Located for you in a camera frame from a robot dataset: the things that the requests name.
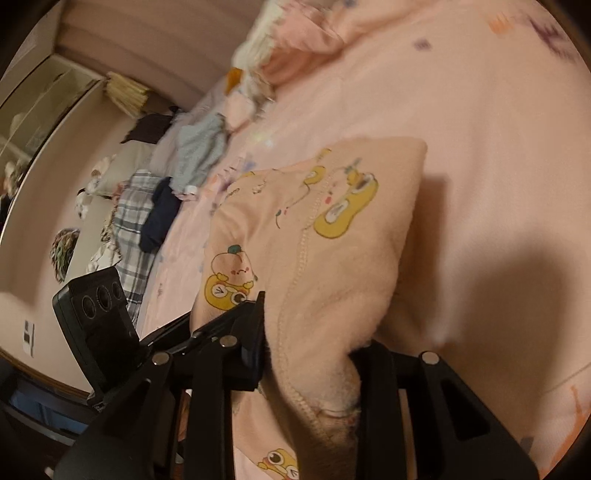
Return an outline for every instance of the plaid shirt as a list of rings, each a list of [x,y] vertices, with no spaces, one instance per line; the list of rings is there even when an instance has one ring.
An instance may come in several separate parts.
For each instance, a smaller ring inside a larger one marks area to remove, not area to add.
[[[113,235],[121,252],[121,261],[116,268],[134,326],[155,258],[155,254],[139,249],[139,237],[142,225],[154,206],[152,194],[160,180],[161,177],[148,170],[138,170],[127,182],[113,217]]]

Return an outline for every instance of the pillowcase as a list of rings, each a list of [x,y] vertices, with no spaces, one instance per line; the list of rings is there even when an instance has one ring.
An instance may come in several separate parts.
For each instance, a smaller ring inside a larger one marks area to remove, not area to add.
[[[102,176],[95,195],[112,196],[118,183],[129,180],[137,170],[145,168],[154,148],[155,145],[137,140],[129,140],[121,145],[119,153]]]

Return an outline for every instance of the cartoon duck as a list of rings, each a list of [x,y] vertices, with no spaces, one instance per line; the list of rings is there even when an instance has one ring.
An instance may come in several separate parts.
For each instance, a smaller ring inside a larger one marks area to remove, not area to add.
[[[220,310],[230,310],[248,298],[257,280],[247,254],[240,245],[232,245],[227,252],[212,260],[211,275],[205,283],[205,299]]]
[[[372,201],[378,191],[378,181],[373,174],[360,173],[353,167],[345,172],[350,185],[347,192],[314,221],[314,230],[325,238],[343,235],[355,215]]]
[[[296,459],[293,458],[283,448],[278,448],[269,452],[263,458],[262,462],[258,462],[257,467],[261,470],[271,470],[272,472],[280,474],[285,480],[299,480],[300,471],[297,469]]]
[[[304,178],[304,185],[313,185],[318,183],[324,178],[325,174],[326,167],[323,167],[322,165],[316,165],[314,168],[312,168],[312,170],[310,170],[308,175],[306,175],[306,178]]]

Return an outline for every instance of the cartoon print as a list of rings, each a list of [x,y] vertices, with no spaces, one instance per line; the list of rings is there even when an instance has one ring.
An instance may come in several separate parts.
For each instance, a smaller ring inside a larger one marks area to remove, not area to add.
[[[350,185],[345,195],[314,221],[314,230],[325,238],[342,236],[349,229],[353,218],[372,201],[378,191],[379,185],[374,175],[359,173],[357,163],[345,170],[347,184]],[[329,192],[326,203],[331,201]]]
[[[326,167],[323,167],[322,165],[315,166],[312,168],[312,170],[310,170],[308,175],[306,175],[306,178],[304,179],[304,185],[314,185],[315,183],[322,181],[325,174]]]
[[[569,42],[569,39],[566,35],[563,35],[555,25],[541,25],[531,17],[529,17],[529,21],[540,40],[543,41],[554,54],[558,55],[561,59],[574,61],[574,55],[557,44],[558,42]]]
[[[329,148],[326,148],[326,147],[324,147],[322,150],[320,150],[320,152],[318,153],[318,155],[316,155],[316,163],[318,163],[320,160],[322,160],[330,152],[332,152],[332,150],[329,149]]]
[[[497,15],[493,20],[488,22],[488,26],[491,28],[493,33],[502,35],[510,30],[513,30],[513,23],[505,14]]]
[[[429,51],[433,49],[433,46],[426,38],[420,38],[414,43],[414,48],[418,51]]]
[[[571,385],[570,390],[573,393],[575,410],[573,429],[558,448],[558,451],[552,458],[550,467],[548,469],[540,469],[540,478],[544,478],[546,475],[548,475],[548,473],[550,473],[550,471],[552,471],[554,467],[558,465],[558,462],[561,461],[562,458],[566,455],[566,452],[569,451],[574,441],[579,436],[579,433],[581,432],[581,430],[583,430],[583,427],[585,426],[585,423],[587,423],[587,419],[591,414],[591,405],[583,411],[583,406],[581,405],[581,402],[579,400],[579,389],[575,385]]]
[[[277,225],[277,228],[281,228],[279,226],[279,217],[282,214],[287,215],[287,211],[291,207],[293,207],[294,205],[297,205],[303,199],[305,199],[311,192],[310,185],[314,185],[316,183],[321,182],[325,175],[326,175],[326,167],[323,167],[322,165],[316,165],[314,168],[312,168],[312,170],[310,170],[308,172],[308,174],[306,175],[306,177],[304,178],[304,180],[302,182],[302,185],[304,187],[306,187],[306,192],[300,198],[298,198],[295,202],[292,202],[284,209],[278,210],[277,213],[275,214],[275,224]]]
[[[510,16],[498,14],[495,18],[488,21],[488,25],[497,35],[506,34],[513,30],[516,25],[531,27],[552,53],[563,60],[576,60],[575,52],[569,49],[571,46],[569,38],[555,24],[546,20],[537,21],[524,12]]]
[[[205,282],[207,303],[219,310],[230,310],[248,298],[257,277],[246,252],[232,245],[212,259],[211,275]]]
[[[278,448],[269,452],[262,462],[258,462],[257,467],[261,470],[271,470],[280,474],[284,480],[299,480],[300,471],[297,468],[296,459],[293,458],[283,448]]]

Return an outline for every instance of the wall outlet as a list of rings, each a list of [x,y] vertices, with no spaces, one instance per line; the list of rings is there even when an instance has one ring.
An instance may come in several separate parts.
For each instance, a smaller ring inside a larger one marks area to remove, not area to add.
[[[35,333],[35,324],[25,320],[25,330],[22,334],[22,350],[33,356],[33,339]]]

